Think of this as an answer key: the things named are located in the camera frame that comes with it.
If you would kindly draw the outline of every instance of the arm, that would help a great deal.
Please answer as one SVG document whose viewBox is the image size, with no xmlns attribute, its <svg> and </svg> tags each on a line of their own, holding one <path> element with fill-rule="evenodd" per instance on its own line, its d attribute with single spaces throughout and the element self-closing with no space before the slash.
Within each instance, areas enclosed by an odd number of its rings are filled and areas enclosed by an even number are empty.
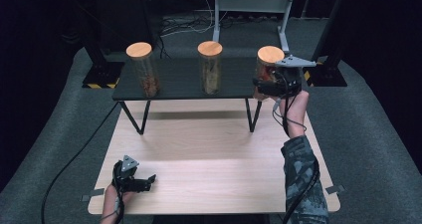
<svg viewBox="0 0 422 224">
<path fill-rule="evenodd" d="M 123 203 L 124 205 L 131 199 L 136 192 L 124 192 Z M 111 184 L 105 190 L 105 202 L 103 206 L 103 214 L 101 224 L 114 224 L 118 217 L 119 210 L 114 210 L 115 200 L 117 198 L 117 191 Z"/>
<path fill-rule="evenodd" d="M 286 141 L 282 148 L 285 157 L 287 210 L 301 196 L 303 190 L 308 187 L 316 168 L 318 168 L 315 165 L 316 157 L 305 136 L 304 128 L 295 123 L 304 124 L 308 100 L 309 94 L 305 91 L 301 91 L 294 100 L 293 98 L 289 99 L 289 104 L 293 102 L 287 112 L 288 131 L 291 139 Z M 285 111 L 285 105 L 286 101 L 282 100 L 280 102 L 282 115 Z M 289 220 L 289 223 L 328 223 L 328 211 L 319 178 Z"/>
</svg>

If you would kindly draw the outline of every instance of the gray carpet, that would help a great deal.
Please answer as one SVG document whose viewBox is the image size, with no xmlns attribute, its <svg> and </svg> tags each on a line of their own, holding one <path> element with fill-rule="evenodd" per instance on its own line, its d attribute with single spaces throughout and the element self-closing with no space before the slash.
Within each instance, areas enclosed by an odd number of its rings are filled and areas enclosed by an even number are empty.
<svg viewBox="0 0 422 224">
<path fill-rule="evenodd" d="M 287 37 L 293 55 L 310 59 L 326 20 L 291 19 Z M 267 21 L 223 29 L 220 42 L 226 57 L 255 57 L 259 48 L 279 45 L 278 23 Z M 194 57 L 204 33 L 164 37 L 173 57 Z M 124 54 L 107 56 L 125 61 Z M 114 106 L 113 90 L 82 88 L 91 67 L 84 49 L 75 55 L 67 84 L 48 123 L 9 184 L 0 194 L 1 223 L 40 223 L 44 194 L 57 173 L 83 147 Z M 309 116 L 341 208 L 331 223 L 420 223 L 422 178 L 377 98 L 365 80 L 348 64 L 339 68 L 345 88 L 309 88 Z M 46 223 L 98 223 L 80 197 L 95 186 L 120 107 L 111 113 L 87 148 L 62 173 L 46 205 Z M 151 216 L 126 216 L 124 223 L 151 223 Z M 271 223 L 281 223 L 277 214 Z"/>
</svg>

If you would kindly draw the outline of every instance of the glass jar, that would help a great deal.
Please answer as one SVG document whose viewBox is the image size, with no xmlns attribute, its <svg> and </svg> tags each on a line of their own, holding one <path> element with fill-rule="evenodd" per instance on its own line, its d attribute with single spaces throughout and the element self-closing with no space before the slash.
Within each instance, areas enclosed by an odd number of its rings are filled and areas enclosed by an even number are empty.
<svg viewBox="0 0 422 224">
<path fill-rule="evenodd" d="M 206 95 L 215 95 L 221 86 L 221 44 L 213 41 L 198 46 L 201 90 Z"/>
<path fill-rule="evenodd" d="M 274 70 L 276 69 L 276 62 L 285 58 L 285 53 L 282 49 L 273 46 L 263 47 L 258 51 L 256 77 L 261 81 L 276 81 L 274 77 Z M 253 97 L 258 101 L 265 100 L 268 96 L 258 92 L 255 87 Z"/>
<path fill-rule="evenodd" d="M 126 53 L 130 56 L 131 64 L 137 76 L 144 95 L 155 97 L 160 89 L 157 65 L 148 43 L 134 43 L 127 47 Z"/>
</svg>

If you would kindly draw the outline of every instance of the metal frame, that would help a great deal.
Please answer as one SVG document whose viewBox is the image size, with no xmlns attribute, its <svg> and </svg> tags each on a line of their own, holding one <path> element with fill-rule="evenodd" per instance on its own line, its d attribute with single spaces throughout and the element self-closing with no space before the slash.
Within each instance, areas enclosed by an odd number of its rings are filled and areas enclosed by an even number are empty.
<svg viewBox="0 0 422 224">
<path fill-rule="evenodd" d="M 142 126 L 141 126 L 141 128 L 139 128 L 139 126 L 137 125 L 137 122 L 133 118 L 133 116 L 131 115 L 130 110 L 128 109 L 126 103 L 124 101 L 119 101 L 118 103 L 123 108 L 124 112 L 126 113 L 127 117 L 131 121 L 131 123 L 133 124 L 133 126 L 136 129 L 137 133 L 139 133 L 140 135 L 143 135 L 143 133 L 145 132 L 145 125 L 146 125 L 146 120 L 148 119 L 149 106 L 151 105 L 151 101 L 147 101 L 146 102 L 145 110 L 143 112 L 143 119 L 142 119 Z M 250 132 L 254 132 L 255 125 L 257 124 L 258 117 L 260 115 L 260 110 L 261 110 L 262 102 L 258 102 L 258 104 L 257 104 L 257 108 L 255 110 L 255 115 L 254 115 L 254 120 L 252 120 L 251 110 L 249 109 L 249 101 L 248 101 L 247 98 L 245 98 L 245 104 L 246 104 L 246 114 L 248 116 L 249 131 Z"/>
<path fill-rule="evenodd" d="M 269 12 L 284 13 L 283 22 L 278 26 L 278 33 L 282 50 L 289 53 L 289 45 L 286 38 L 286 27 L 289 20 L 293 0 L 215 0 L 215 21 L 212 40 L 220 39 L 220 11 L 237 12 Z"/>
</svg>

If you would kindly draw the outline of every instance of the shelf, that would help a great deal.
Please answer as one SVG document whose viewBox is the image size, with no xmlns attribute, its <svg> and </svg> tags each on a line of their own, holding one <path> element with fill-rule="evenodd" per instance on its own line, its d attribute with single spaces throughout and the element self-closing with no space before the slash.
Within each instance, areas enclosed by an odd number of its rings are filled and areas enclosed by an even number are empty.
<svg viewBox="0 0 422 224">
<path fill-rule="evenodd" d="M 220 0 L 220 11 L 285 13 L 288 0 Z"/>
<path fill-rule="evenodd" d="M 253 96 L 255 89 L 252 79 L 255 74 L 256 58 L 222 58 L 221 60 L 221 88 L 217 95 L 202 93 L 198 59 L 184 58 L 157 60 L 160 91 L 153 98 L 148 98 L 143 94 L 131 63 L 126 63 L 112 99 L 120 103 L 139 134 L 144 133 L 151 101 L 244 99 L 249 131 L 253 132 L 262 105 L 262 102 L 258 102 L 254 118 L 252 118 L 248 99 Z M 131 115 L 125 101 L 147 101 L 141 128 Z"/>
</svg>

